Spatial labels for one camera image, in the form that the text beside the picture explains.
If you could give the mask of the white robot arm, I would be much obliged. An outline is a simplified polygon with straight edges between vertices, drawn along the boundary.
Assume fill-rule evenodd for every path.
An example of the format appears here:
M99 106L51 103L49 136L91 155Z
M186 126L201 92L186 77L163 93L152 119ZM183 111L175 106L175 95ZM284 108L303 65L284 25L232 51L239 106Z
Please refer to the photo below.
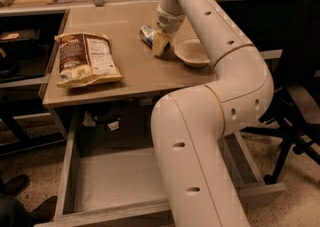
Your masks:
M218 142L253 124L273 96L270 71L250 39L215 0L161 0L161 28L187 18L216 78L162 97L152 139L176 227L250 227Z

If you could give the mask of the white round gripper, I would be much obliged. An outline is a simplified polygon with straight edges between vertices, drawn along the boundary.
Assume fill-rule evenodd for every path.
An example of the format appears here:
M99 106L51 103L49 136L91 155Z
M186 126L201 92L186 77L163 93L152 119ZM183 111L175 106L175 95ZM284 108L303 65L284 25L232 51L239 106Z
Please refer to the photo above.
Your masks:
M161 57L165 50L170 47L169 34L177 32L185 19L185 12L181 7L166 9L162 5L157 7L157 22L161 28L157 30L153 37L152 53Z

